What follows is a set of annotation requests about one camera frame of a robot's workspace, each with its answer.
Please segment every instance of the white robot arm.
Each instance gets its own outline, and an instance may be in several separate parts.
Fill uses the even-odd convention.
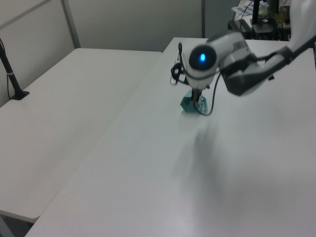
[[[239,32],[217,35],[205,44],[184,51],[179,43],[180,65],[188,84],[200,94],[220,72],[232,94],[241,96],[253,91],[316,41],[316,0],[292,0],[290,18],[292,37],[289,44],[262,58],[250,51]]]

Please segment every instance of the black cable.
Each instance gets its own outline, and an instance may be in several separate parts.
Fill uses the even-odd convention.
[[[270,13],[267,13],[266,15],[265,15],[265,17],[264,18],[262,18],[262,20],[261,20],[261,23],[263,23],[264,22],[264,20],[266,20],[267,19],[267,16],[269,15],[269,20],[271,19],[271,15],[270,15]]]
[[[245,14],[245,12],[247,11],[247,9],[248,9],[248,7],[251,5],[251,2],[248,4],[248,6],[246,7],[246,9],[245,9],[245,11],[243,11],[243,14],[242,14],[242,17],[241,17],[241,20],[242,20],[242,18],[243,18],[243,16],[244,16],[244,14]]]
[[[193,102],[194,109],[195,109],[200,115],[203,115],[203,116],[210,116],[211,113],[213,112],[214,100],[215,100],[215,92],[216,92],[216,87],[217,87],[217,83],[218,83],[218,81],[219,81],[220,76],[221,76],[221,74],[219,74],[218,77],[217,77],[217,79],[216,79],[216,83],[215,83],[214,90],[213,90],[212,107],[211,107],[211,110],[210,110],[209,113],[207,113],[207,114],[202,113],[200,110],[197,109],[196,103]]]
[[[188,75],[188,76],[191,77],[192,79],[195,79],[195,80],[203,80],[203,79],[207,79],[207,78],[209,78],[209,77],[211,77],[211,76],[213,76],[213,75],[215,75],[215,74],[217,74],[217,73],[220,72],[220,71],[216,71],[216,72],[214,72],[214,73],[208,74],[208,75],[203,76],[203,77],[200,77],[200,78],[197,78],[197,77],[192,76],[191,74],[189,74],[189,73],[187,72],[187,70],[186,70],[185,67],[184,67],[183,60],[182,60],[182,44],[181,44],[181,43],[178,44],[178,49],[179,49],[180,63],[181,63],[181,66],[182,66],[182,68],[183,68],[183,71],[184,71],[184,73],[185,73],[186,75]]]
[[[252,4],[252,1],[248,4],[248,6],[245,8],[245,10],[243,12],[239,13],[239,15],[235,19],[237,19],[240,15],[244,14],[251,4]]]
[[[284,31],[284,26],[283,26],[282,22],[278,22],[277,26],[278,26],[279,24],[281,24],[281,26],[282,26],[282,31]]]
[[[236,12],[234,11],[234,15],[233,15],[233,21],[235,20],[235,16],[236,16]]]

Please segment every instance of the black stand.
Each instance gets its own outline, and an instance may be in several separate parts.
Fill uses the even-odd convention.
[[[2,61],[3,65],[4,65],[4,68],[6,70],[7,76],[9,77],[9,79],[10,79],[12,85],[13,85],[13,88],[14,88],[15,94],[14,94],[14,96],[11,97],[11,99],[12,100],[22,100],[25,96],[27,96],[30,93],[27,92],[27,91],[23,91],[20,88],[19,83],[16,80],[14,72],[13,72],[13,70],[11,68],[10,63],[9,63],[9,60],[6,57],[5,49],[4,49],[3,44],[0,45],[0,58],[1,58],[1,61]]]
[[[253,11],[252,11],[252,22],[251,22],[253,25],[258,23],[259,6],[260,6],[260,0],[254,0]]]

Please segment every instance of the white wall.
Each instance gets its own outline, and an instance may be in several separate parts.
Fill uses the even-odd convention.
[[[22,89],[74,49],[60,0],[51,0],[3,28],[0,37]],[[7,101],[6,72],[0,63],[0,106]]]
[[[68,0],[81,47],[163,51],[201,37],[201,0]]]
[[[205,37],[227,31],[228,21],[233,19],[232,7],[238,0],[205,0]]]

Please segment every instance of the gray partition wall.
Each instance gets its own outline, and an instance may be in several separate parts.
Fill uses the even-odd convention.
[[[238,0],[204,0],[205,1],[205,37],[226,31],[228,21],[233,19],[232,7]]]

